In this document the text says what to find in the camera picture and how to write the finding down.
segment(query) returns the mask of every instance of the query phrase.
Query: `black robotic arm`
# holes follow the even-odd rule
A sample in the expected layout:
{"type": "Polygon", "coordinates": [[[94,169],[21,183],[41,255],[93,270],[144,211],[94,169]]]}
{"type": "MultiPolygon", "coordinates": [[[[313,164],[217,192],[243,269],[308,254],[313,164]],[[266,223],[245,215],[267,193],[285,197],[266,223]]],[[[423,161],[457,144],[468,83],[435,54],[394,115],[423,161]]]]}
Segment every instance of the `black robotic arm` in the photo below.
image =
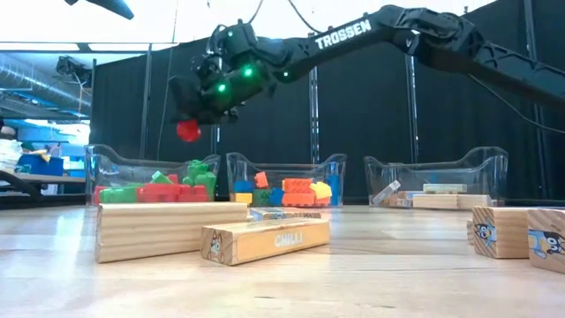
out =
{"type": "Polygon", "coordinates": [[[565,72],[486,41],[471,22],[455,14],[386,5],[309,38],[257,38],[241,20],[216,28],[195,69],[199,82],[169,80],[177,104],[173,122],[234,121],[237,106],[263,91],[271,95],[276,82],[292,82],[316,65],[380,42],[431,68],[467,73],[533,101],[565,106],[565,72]]]}

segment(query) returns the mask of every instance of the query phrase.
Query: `yellow lego brick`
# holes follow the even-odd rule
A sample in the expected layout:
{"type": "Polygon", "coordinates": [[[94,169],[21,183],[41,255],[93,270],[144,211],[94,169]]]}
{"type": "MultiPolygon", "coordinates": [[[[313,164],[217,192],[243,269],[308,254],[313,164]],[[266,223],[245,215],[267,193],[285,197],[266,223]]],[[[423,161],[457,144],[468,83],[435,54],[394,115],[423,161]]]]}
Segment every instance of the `yellow lego brick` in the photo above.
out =
{"type": "Polygon", "coordinates": [[[312,183],[310,188],[316,193],[316,200],[325,199],[332,196],[332,188],[323,182],[312,183]]]}
{"type": "Polygon", "coordinates": [[[253,202],[253,193],[236,193],[236,202],[251,204],[253,202]]]}

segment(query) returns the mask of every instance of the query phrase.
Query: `wooden floor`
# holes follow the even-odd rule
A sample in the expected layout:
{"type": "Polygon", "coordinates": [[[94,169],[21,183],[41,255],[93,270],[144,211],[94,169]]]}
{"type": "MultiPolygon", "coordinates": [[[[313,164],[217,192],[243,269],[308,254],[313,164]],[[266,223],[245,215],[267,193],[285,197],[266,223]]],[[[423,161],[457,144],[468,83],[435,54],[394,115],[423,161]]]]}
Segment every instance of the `wooden floor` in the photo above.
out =
{"type": "Polygon", "coordinates": [[[94,212],[0,211],[2,317],[558,317],[565,275],[467,246],[468,212],[327,212],[329,246],[226,267],[94,263],[94,212]]]}

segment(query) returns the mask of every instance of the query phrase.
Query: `black curtain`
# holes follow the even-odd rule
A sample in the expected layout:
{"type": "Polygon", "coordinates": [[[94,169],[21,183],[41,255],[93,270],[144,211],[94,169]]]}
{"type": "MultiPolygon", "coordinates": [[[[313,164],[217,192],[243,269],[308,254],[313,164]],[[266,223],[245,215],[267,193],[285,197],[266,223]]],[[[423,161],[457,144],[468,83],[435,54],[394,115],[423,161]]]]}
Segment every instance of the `black curtain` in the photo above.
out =
{"type": "MultiPolygon", "coordinates": [[[[565,70],[565,2],[562,0],[532,1],[534,34],[537,44],[538,60],[553,67],[565,70]]],[[[554,110],[544,105],[542,114],[544,124],[565,130],[565,109],[554,110]]],[[[565,135],[545,133],[547,156],[547,179],[549,198],[565,200],[565,135]]]]}
{"type": "MultiPolygon", "coordinates": [[[[464,17],[488,41],[527,55],[523,1],[495,1],[464,17]]],[[[418,161],[453,161],[475,147],[498,146],[509,156],[508,198],[539,198],[535,128],[463,75],[438,72],[419,63],[415,73],[418,161]]],[[[533,118],[530,102],[493,88],[526,117],[533,118]]]]}
{"type": "Polygon", "coordinates": [[[202,159],[211,154],[210,126],[200,128],[202,136],[196,142],[187,143],[177,137],[177,128],[170,123],[175,113],[175,103],[171,92],[167,90],[169,60],[171,62],[170,76],[181,75],[186,78],[196,78],[192,72],[192,60],[205,53],[206,42],[207,39],[202,39],[153,52],[147,110],[146,159],[184,162],[202,159]],[[169,96],[166,104],[165,93],[168,93],[169,96]],[[162,122],[163,112],[165,113],[164,122],[162,122]]]}
{"type": "Polygon", "coordinates": [[[139,157],[145,70],[145,57],[96,66],[91,144],[110,146],[126,158],[139,157]]]}
{"type": "MultiPolygon", "coordinates": [[[[239,108],[239,120],[223,125],[218,153],[238,152],[254,163],[310,163],[308,76],[279,84],[275,95],[258,95],[239,108]]],[[[220,195],[227,195],[226,163],[220,169],[220,195]]]]}
{"type": "Polygon", "coordinates": [[[318,69],[320,159],[348,156],[344,198],[366,200],[363,157],[409,163],[411,136],[404,55],[378,44],[318,69]]]}

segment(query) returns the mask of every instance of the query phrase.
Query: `clear plastic bin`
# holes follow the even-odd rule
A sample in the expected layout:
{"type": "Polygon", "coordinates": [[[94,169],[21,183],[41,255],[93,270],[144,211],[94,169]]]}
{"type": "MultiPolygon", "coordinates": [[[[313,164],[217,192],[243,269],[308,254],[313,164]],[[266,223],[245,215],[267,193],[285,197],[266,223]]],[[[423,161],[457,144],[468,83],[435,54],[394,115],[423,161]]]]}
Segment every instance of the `clear plastic bin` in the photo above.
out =
{"type": "Polygon", "coordinates": [[[126,159],[104,145],[86,146],[87,201],[203,202],[215,198],[221,157],[185,163],[126,159]]]}
{"type": "Polygon", "coordinates": [[[346,155],[320,164],[252,163],[227,156],[230,200],[254,207],[336,207],[343,204],[346,155]]]}
{"type": "Polygon", "coordinates": [[[508,160],[508,153],[497,147],[474,148],[449,163],[381,163],[367,156],[369,205],[448,209],[502,205],[508,160]],[[397,189],[395,181],[400,183],[397,189]]]}

